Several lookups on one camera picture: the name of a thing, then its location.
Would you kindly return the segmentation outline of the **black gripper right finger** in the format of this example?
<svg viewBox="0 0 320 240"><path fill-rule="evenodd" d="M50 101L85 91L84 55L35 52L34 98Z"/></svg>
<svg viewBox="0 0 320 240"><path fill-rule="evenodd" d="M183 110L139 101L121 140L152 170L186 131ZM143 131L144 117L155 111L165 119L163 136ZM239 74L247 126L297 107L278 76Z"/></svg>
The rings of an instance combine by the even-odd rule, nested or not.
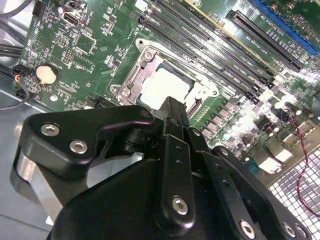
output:
<svg viewBox="0 0 320 240"><path fill-rule="evenodd" d="M188 127L191 169L207 191L204 212L222 240L310 240L307 227L228 149L209 149L199 130Z"/></svg>

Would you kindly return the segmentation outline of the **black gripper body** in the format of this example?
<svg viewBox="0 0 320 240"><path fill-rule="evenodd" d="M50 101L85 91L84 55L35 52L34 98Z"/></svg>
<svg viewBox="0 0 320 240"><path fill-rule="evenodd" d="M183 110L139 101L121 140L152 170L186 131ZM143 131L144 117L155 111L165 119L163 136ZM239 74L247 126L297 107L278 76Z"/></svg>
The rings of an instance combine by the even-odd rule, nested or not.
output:
<svg viewBox="0 0 320 240"><path fill-rule="evenodd" d="M82 192L61 210L51 240L169 240L154 218L158 163L135 163ZM234 238L208 179L194 175L195 223L184 240Z"/></svg>

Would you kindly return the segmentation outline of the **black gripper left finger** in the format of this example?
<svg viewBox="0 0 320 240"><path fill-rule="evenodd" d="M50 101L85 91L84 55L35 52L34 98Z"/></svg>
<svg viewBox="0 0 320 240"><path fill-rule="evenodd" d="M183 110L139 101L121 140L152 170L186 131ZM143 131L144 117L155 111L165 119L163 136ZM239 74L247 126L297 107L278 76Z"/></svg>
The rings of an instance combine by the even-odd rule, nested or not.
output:
<svg viewBox="0 0 320 240"><path fill-rule="evenodd" d="M189 128L183 105L168 97L151 113L139 105L39 113L22 126L12 172L17 192L54 223L73 198L135 163L158 164L154 219L164 232L196 221Z"/></svg>

